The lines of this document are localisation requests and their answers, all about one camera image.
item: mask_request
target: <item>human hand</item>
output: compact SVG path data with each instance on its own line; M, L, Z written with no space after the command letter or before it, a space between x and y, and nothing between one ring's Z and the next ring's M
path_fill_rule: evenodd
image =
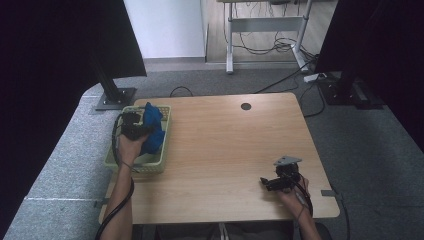
M299 184L303 189L305 189L306 193L309 195L309 191L308 191L309 180L301 176ZM291 214L293 214L293 216L297 217L299 212L301 211L300 209L303 208L302 205L304 205L305 203L300 202L300 200L296 196L296 193L299 194L301 197L303 197L302 191L300 191L300 189L296 186L293 190L291 190L288 193L283 191L276 191L276 192L280 200L283 202L284 206L291 212Z
M134 160L140 154L141 146L148 137L149 135L144 135L135 141L131 141L125 135L119 135L118 151L120 160L125 164L132 166L134 164Z

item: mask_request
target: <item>desk leg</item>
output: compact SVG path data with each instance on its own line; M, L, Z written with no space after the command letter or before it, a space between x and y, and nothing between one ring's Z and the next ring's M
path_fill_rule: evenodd
M233 4L228 8L228 43L227 43L227 74L233 74Z
M294 45L294 47L292 46L293 54L297 60L297 64L299 64L299 67L302 67L306 64L305 60L303 59L303 56L301 55L302 52L300 51L300 47L302 46L303 36L305 35L306 25L309 20L309 13L311 12L311 7L312 7L312 0L308 0L308 2L306 3L306 13L305 15L303 15L302 24L300 25L300 29L299 29L299 37L297 38L297 42ZM308 71L307 66L302 67L302 72L307 72L307 71Z

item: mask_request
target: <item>plastic basket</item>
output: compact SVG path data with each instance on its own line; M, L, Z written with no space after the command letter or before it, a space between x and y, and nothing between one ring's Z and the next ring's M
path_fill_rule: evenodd
M140 173L162 173L165 170L165 162L167 156L168 149L168 139L169 139L169 131L171 128L171 107L170 106L156 106L159 108L159 111L162 113L163 117L161 120L162 130L165 131L165 138L162 143L160 150L156 154L143 154L135 159L134 169L139 171ZM128 106L122 110L122 113L125 112L136 112L143 116L144 107L142 106ZM120 133L120 128L118 127L116 134ZM118 165L115 162L112 151L112 144L109 147L109 151L106 155L104 165L117 171Z

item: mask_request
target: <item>black panel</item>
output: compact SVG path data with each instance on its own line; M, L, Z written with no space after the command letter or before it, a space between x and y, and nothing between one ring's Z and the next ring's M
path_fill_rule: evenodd
M424 18L413 0L339 0L315 72L361 78L424 151Z
M0 238L7 231L82 94L109 78L146 75L123 1L1 1Z

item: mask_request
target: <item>blue cloth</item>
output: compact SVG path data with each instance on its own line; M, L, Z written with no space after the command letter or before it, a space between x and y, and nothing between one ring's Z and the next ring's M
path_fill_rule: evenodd
M143 127L153 127L154 130L143 143L140 155L145 153L155 154L159 151L165 138L165 131L162 130L161 124L162 116L159 108L153 106L150 102L146 103L143 114Z

